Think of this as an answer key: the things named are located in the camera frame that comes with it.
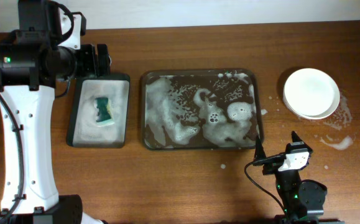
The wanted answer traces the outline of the cream white plate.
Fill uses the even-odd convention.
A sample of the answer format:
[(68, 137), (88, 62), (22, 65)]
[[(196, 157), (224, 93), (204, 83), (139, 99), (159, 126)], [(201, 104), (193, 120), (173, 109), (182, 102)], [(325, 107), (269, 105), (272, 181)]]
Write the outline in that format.
[(327, 73), (315, 68), (302, 68), (286, 79), (283, 101), (297, 116), (318, 120), (336, 111), (340, 92), (336, 82)]

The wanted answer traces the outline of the green yellow sponge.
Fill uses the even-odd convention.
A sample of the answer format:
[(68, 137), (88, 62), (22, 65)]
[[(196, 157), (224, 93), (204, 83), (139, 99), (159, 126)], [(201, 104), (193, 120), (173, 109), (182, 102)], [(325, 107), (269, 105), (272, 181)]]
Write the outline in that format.
[(107, 97), (98, 97), (95, 99), (96, 124), (98, 126), (107, 126), (114, 123), (111, 114), (110, 100)]

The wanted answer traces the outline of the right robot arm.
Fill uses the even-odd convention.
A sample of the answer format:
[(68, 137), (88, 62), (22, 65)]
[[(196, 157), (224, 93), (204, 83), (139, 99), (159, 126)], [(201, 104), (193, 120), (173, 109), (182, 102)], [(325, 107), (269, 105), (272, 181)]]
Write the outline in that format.
[(327, 187), (314, 180), (302, 180), (299, 172), (309, 165), (313, 149), (296, 132), (285, 151), (267, 157), (262, 142), (256, 139), (253, 166), (261, 166), (263, 175), (275, 176), (279, 198), (275, 200), (284, 211), (275, 216), (276, 223), (318, 223), (323, 215)]

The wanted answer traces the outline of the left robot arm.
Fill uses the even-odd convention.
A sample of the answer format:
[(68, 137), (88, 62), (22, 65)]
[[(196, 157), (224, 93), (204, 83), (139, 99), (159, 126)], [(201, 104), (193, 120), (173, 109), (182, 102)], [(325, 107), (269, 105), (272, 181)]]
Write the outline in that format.
[(51, 116), (57, 80), (110, 72), (107, 46), (70, 42), (86, 19), (55, 1), (19, 1), (19, 28), (0, 41), (5, 183), (0, 223), (95, 223), (78, 195), (60, 195), (52, 169)]

